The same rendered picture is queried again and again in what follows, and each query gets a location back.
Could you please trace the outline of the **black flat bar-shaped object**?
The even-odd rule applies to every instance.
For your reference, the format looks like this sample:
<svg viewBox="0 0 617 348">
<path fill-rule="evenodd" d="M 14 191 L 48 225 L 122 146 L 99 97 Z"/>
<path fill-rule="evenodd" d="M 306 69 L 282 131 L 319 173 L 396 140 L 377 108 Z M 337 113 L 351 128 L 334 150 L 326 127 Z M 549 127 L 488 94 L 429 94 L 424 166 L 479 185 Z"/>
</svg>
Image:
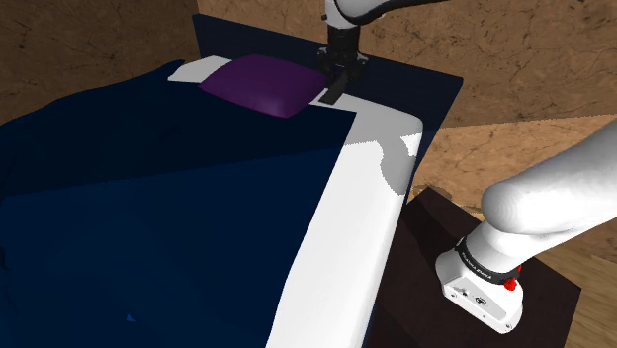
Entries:
<svg viewBox="0 0 617 348">
<path fill-rule="evenodd" d="M 319 102 L 327 105 L 334 105 L 342 96 L 349 83 L 349 76 L 346 71 L 330 85 L 327 91 L 320 97 Z"/>
</svg>

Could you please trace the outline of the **purple pillow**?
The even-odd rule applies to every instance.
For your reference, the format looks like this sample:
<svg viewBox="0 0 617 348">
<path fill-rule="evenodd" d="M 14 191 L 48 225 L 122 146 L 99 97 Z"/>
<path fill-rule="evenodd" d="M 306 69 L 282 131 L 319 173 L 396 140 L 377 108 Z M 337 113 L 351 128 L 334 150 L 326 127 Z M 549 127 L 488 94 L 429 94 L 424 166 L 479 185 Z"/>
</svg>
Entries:
<svg viewBox="0 0 617 348">
<path fill-rule="evenodd" d="M 199 87 L 230 103 L 273 117 L 289 118 L 324 89 L 321 72 L 280 58 L 251 54 L 213 72 Z"/>
</svg>

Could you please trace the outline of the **bed with white mattress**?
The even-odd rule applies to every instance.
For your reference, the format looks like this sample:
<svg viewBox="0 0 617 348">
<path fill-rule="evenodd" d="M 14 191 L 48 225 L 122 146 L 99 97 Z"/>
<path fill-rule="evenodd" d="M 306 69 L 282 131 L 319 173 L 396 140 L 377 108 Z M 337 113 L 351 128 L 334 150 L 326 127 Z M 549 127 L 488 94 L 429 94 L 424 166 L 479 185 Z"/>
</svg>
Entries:
<svg viewBox="0 0 617 348">
<path fill-rule="evenodd" d="M 195 16 L 194 25 L 201 58 L 173 61 L 174 82 L 199 87 L 226 63 L 255 53 L 316 65 L 315 42 L 206 15 Z M 315 100 L 304 107 L 355 118 L 265 348 L 361 348 L 410 181 L 462 84 L 458 76 L 374 56 L 334 105 Z"/>
</svg>

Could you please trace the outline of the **navy blue blanket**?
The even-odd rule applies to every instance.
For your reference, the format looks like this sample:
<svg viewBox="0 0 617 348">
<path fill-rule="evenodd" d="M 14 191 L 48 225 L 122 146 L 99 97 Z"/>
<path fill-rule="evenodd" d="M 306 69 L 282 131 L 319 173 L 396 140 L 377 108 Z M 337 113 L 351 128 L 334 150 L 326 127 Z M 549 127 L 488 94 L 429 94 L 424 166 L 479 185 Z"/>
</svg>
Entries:
<svg viewBox="0 0 617 348">
<path fill-rule="evenodd" d="M 265 348 L 355 116 L 176 69 L 0 126 L 0 348 Z"/>
</svg>

